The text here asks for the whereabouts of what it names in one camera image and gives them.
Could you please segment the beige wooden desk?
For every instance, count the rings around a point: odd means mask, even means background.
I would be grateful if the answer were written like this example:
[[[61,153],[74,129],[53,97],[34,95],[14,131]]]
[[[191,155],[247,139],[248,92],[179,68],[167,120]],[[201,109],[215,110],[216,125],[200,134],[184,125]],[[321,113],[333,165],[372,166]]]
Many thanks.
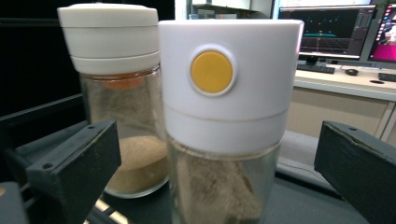
[[[396,82],[379,80],[382,71],[359,67],[348,76],[346,65],[334,74],[297,71],[287,129],[317,137],[324,120],[342,122],[396,146]]]

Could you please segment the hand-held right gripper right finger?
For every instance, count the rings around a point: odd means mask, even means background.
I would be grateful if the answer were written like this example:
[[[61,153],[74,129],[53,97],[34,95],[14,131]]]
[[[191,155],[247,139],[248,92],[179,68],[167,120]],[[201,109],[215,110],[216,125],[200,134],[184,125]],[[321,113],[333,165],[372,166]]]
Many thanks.
[[[314,169],[370,224],[396,224],[396,147],[325,120]]]

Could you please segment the wide computer monitor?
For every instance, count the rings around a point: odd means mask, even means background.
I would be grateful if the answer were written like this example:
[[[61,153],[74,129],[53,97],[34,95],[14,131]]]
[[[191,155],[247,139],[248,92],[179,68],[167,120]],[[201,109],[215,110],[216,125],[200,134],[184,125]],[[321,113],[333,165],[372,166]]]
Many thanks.
[[[280,19],[304,22],[300,58],[359,60],[375,5],[281,7]]]

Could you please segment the glass jar with cream lid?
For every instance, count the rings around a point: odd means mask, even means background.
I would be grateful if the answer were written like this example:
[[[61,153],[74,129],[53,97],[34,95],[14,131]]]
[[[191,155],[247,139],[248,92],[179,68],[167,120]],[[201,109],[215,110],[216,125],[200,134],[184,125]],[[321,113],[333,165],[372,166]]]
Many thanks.
[[[152,193],[168,180],[156,9],[87,3],[57,12],[89,121],[117,123],[121,165],[106,193]]]

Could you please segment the glass jar yellow-button white lid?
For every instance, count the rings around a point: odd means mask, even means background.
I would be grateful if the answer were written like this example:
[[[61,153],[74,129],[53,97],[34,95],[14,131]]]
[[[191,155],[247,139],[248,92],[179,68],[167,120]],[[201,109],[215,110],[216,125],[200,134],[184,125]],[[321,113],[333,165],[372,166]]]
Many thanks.
[[[304,24],[159,24],[173,224],[261,224]]]

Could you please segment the computer monitor with pink screen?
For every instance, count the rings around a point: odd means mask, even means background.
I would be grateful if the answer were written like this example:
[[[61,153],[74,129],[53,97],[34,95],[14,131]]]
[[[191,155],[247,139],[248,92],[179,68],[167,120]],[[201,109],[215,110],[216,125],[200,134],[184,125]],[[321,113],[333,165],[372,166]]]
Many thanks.
[[[396,2],[385,6],[368,60],[396,63]]]

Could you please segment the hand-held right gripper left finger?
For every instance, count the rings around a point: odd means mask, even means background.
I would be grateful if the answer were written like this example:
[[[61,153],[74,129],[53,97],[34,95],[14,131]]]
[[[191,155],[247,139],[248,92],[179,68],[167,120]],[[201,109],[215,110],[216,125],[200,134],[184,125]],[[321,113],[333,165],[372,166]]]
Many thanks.
[[[83,128],[27,168],[43,196],[45,224],[82,224],[120,166],[117,123]]]

